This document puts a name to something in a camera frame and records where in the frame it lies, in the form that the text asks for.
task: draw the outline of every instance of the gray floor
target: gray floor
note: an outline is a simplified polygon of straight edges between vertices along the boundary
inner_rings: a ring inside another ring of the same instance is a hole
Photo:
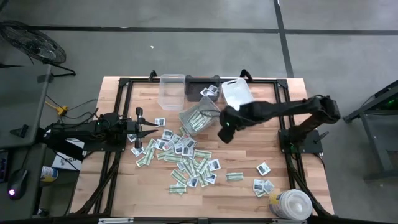
[[[395,0],[280,0],[280,6],[287,29],[398,29]],[[0,19],[32,25],[277,28],[270,0],[13,0]],[[278,34],[46,33],[66,50],[64,66],[78,73],[57,78],[50,87],[49,95],[63,105],[96,98],[105,75],[156,70],[237,77],[246,68],[254,77],[286,77]],[[343,115],[398,77],[398,36],[288,35],[287,42],[295,77],[305,79],[308,94],[331,95]],[[0,63],[30,65],[23,53],[4,42],[0,46]],[[56,120],[46,108],[42,126]],[[330,132],[323,146],[335,213],[397,222],[397,184],[362,180],[378,170],[362,124],[340,121],[320,130]],[[44,206],[52,215],[64,213],[68,200],[58,195],[70,195],[72,187],[47,191]]]

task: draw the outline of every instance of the black metal frame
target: black metal frame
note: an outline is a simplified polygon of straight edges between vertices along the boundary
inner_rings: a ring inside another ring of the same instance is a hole
[[[127,117],[128,111],[129,111],[130,99],[131,99],[131,92],[132,92],[134,83],[158,83],[160,81],[160,79],[156,78],[156,76],[157,76],[156,72],[152,71],[149,78],[146,78],[146,77],[120,78],[119,85],[118,85],[118,92],[116,95],[116,101],[115,101],[115,105],[114,105],[114,112],[117,113],[119,111],[122,92],[123,92],[123,88],[125,86],[127,86],[127,94],[126,94],[126,100],[124,102],[123,116]],[[276,102],[278,102],[278,103],[282,101],[281,97],[280,97],[280,93],[279,93],[280,88],[282,88],[285,101],[290,101],[290,95],[289,95],[289,91],[288,91],[289,87],[288,87],[286,79],[258,79],[258,80],[255,80],[252,78],[252,76],[246,70],[242,70],[240,77],[246,78],[246,82],[248,84],[270,84],[270,85],[273,85]],[[233,78],[221,78],[220,82],[223,83],[223,82],[227,82],[230,80],[233,80]],[[283,116],[279,117],[279,124],[280,124],[281,130],[286,129]],[[289,124],[291,126],[293,126],[295,124],[293,116],[289,116]],[[98,186],[97,190],[104,189],[104,186],[107,184],[107,182],[105,180],[106,180],[106,178],[109,178],[108,164],[109,164],[109,160],[110,160],[110,155],[111,155],[111,152],[105,152],[103,166],[101,169],[101,175],[99,178],[99,186]],[[305,173],[304,173],[304,168],[303,168],[303,163],[302,163],[302,158],[301,158],[300,153],[297,153],[296,157],[297,157],[298,174],[305,183]],[[113,164],[116,165],[117,169],[119,167],[120,158],[121,158],[121,152],[116,152]],[[288,163],[288,162],[292,163],[292,158],[291,158],[290,154],[285,153],[285,159],[286,159],[286,163]],[[295,180],[292,176],[292,173],[289,169],[287,169],[287,172],[288,172],[288,177],[289,177],[290,188],[295,189]],[[115,191],[115,187],[116,187],[117,176],[118,176],[118,173],[116,171],[113,174],[113,176],[111,177],[111,183],[110,183],[109,192],[108,192],[108,200],[106,202],[106,207],[103,211],[103,213],[108,214],[108,215],[111,214],[111,210],[112,210],[113,197],[114,197],[114,191]],[[99,195],[98,196],[96,195],[95,197],[90,198],[90,199],[97,198],[97,200],[95,201],[95,204],[94,204],[94,206],[95,206],[94,213],[100,213],[102,196],[103,196],[102,190],[100,190],[100,191],[97,191],[97,190],[95,193],[99,194]]]
[[[385,149],[377,148],[377,144],[375,142],[376,133],[372,131],[369,126],[369,122],[367,119],[366,113],[371,113],[371,111],[375,110],[376,108],[380,107],[381,105],[386,104],[387,102],[396,99],[398,97],[398,80],[391,83],[390,85],[386,86],[382,90],[378,91],[377,93],[373,94],[374,99],[365,105],[362,105],[359,109],[353,111],[348,116],[344,117],[344,121],[346,123],[351,123],[352,120],[356,118],[361,118],[363,127],[365,129],[366,135],[369,139],[369,143],[374,154],[378,158],[379,167],[381,171],[375,174],[369,174],[364,177],[365,181],[374,181],[374,180],[381,180],[381,179],[389,179],[393,177],[398,177],[398,170],[394,169],[388,152]]]

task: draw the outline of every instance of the wooden table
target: wooden table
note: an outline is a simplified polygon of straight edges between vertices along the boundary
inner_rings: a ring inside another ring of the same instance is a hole
[[[113,111],[116,92],[120,77],[104,77],[98,97],[98,114]],[[291,100],[301,100],[307,97],[304,80],[288,78]],[[275,103],[274,88],[269,84],[249,85],[256,100]],[[164,111],[157,103],[159,92],[158,83],[135,83],[129,116],[135,117],[135,108],[144,109],[144,117],[148,121],[165,117],[166,128],[179,133],[181,123],[178,112]],[[126,90],[121,102],[123,109]],[[195,103],[186,102],[185,109]],[[226,103],[220,97],[216,103],[220,109]],[[296,124],[300,124],[308,115],[295,116]],[[252,190],[254,179],[270,180],[278,193],[289,189],[287,169],[284,155],[280,152],[277,131],[280,129],[277,118],[237,132],[230,144],[219,140],[218,123],[213,124],[204,132],[194,137],[198,141],[195,149],[213,152],[212,159],[218,158],[222,169],[215,171],[218,175],[216,184],[201,188],[188,188],[187,194],[169,194],[169,185],[176,181],[170,176],[173,169],[178,169],[174,163],[152,160],[150,166],[137,167],[136,158],[130,151],[133,145],[128,141],[126,151],[122,154],[118,171],[112,216],[115,217],[241,217],[241,218],[270,218],[275,217],[268,209],[268,196],[257,198]],[[158,139],[163,128],[143,140],[145,147],[150,138]],[[95,152],[84,160],[78,179],[71,212],[78,210],[94,192],[100,179],[103,152]],[[333,213],[333,207],[326,182],[325,171],[319,158],[311,154],[304,154],[303,164],[309,189],[324,206]],[[266,162],[271,172],[262,177],[256,167]],[[227,182],[226,173],[243,172],[244,180]],[[104,191],[103,206],[106,204],[108,189]]]

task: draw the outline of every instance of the transparent plastic bin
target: transparent plastic bin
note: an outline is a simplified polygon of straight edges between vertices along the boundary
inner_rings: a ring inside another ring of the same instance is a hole
[[[158,104],[163,110],[180,111],[184,109],[185,75],[163,74],[160,76]]]
[[[190,135],[194,136],[202,132],[204,129],[206,129],[208,126],[210,126],[212,123],[214,123],[218,117],[215,118],[210,118],[209,121],[206,122],[205,125],[203,125],[200,129],[195,130],[192,125],[189,123],[189,120],[191,116],[194,115],[196,111],[202,111],[202,110],[217,110],[219,111],[218,107],[212,102],[212,100],[204,96],[202,99],[199,101],[199,103],[195,106],[192,106],[188,110],[181,112],[178,114],[178,118],[180,118],[181,123],[184,125],[185,129],[190,133]],[[217,112],[209,112],[210,115],[216,116],[219,115]]]

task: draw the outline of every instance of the white lid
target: white lid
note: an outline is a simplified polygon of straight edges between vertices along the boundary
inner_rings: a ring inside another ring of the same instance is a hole
[[[293,220],[306,220],[312,213],[310,197],[301,190],[288,190],[283,194],[282,208]]]

